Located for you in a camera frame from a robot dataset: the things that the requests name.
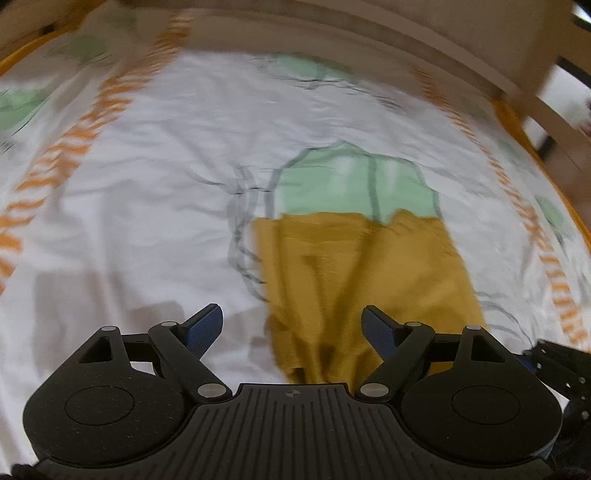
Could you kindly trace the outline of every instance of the black robot arm part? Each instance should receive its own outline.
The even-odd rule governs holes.
[[[560,406],[479,326],[442,335],[368,306],[363,334],[384,362],[354,395],[343,384],[242,384],[232,395],[200,361],[222,322],[211,304],[145,334],[97,331],[25,407],[35,471],[52,480],[538,480],[552,472],[545,459]],[[131,361],[151,362],[156,375]],[[453,366],[427,375],[435,362]]]

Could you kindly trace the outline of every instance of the orange stripe pattern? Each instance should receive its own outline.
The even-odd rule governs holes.
[[[456,125],[461,132],[488,158],[488,164],[495,172],[495,176],[517,214],[522,219],[523,226],[530,233],[531,242],[537,247],[540,261],[551,285],[552,299],[560,318],[562,331],[573,346],[591,351],[589,333],[584,329],[580,307],[575,303],[566,274],[560,266],[560,260],[552,246],[552,242],[543,231],[539,217],[529,202],[519,194],[513,186],[509,175],[493,154],[478,140],[470,125],[463,119],[462,114],[445,98],[431,76],[420,70],[413,69],[413,75],[423,88],[427,100],[438,107]]]
[[[126,72],[105,80],[90,111],[33,161],[15,188],[12,202],[0,214],[0,294],[22,251],[18,228],[29,224],[50,193],[72,176],[104,126],[117,120],[131,104],[129,95],[145,87],[174,60],[186,42],[192,19],[188,11],[174,14],[150,52]]]

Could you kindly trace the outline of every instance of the mustard yellow cloth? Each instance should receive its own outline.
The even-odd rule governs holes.
[[[389,225],[357,213],[257,219],[273,350],[293,383],[353,390],[381,359],[361,332],[374,304],[398,322],[459,333],[484,319],[443,222],[406,210]]]

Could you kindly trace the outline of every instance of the wooden bed frame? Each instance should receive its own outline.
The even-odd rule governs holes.
[[[569,0],[124,1],[200,8],[193,36],[203,48],[312,54],[386,81],[392,56],[412,57],[463,79],[554,138],[547,172],[591,227],[591,142],[537,96],[560,57],[591,73],[591,32],[573,22]],[[99,3],[14,0],[0,14],[0,58]]]

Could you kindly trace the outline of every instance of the crumpled fabric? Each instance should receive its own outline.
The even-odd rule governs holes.
[[[361,331],[374,304],[400,323],[460,333],[485,321],[443,222],[399,210],[388,225],[357,213],[254,222],[272,346],[293,383],[354,390],[381,363]]]

